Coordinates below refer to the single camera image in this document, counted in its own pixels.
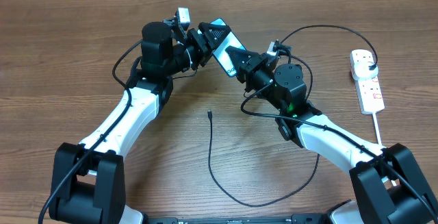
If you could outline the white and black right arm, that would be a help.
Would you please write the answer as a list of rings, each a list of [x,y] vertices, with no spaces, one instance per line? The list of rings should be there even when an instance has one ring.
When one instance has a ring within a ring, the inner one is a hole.
[[[329,223],[437,222],[437,199],[411,151],[395,144],[384,147],[336,126],[306,98],[298,64],[278,65],[283,46],[258,54],[227,47],[237,79],[246,89],[271,103],[274,119],[286,140],[316,152],[350,176],[355,200],[340,204]]]

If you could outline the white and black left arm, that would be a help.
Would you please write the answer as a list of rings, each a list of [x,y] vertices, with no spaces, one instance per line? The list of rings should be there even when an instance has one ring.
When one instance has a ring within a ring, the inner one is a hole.
[[[148,223],[126,203],[125,157],[167,104],[176,73],[205,65],[230,34],[221,18],[196,29],[176,19],[146,24],[128,80],[116,79],[124,89],[118,105],[81,142],[65,142],[55,152],[51,193],[38,221],[48,214],[65,223]]]

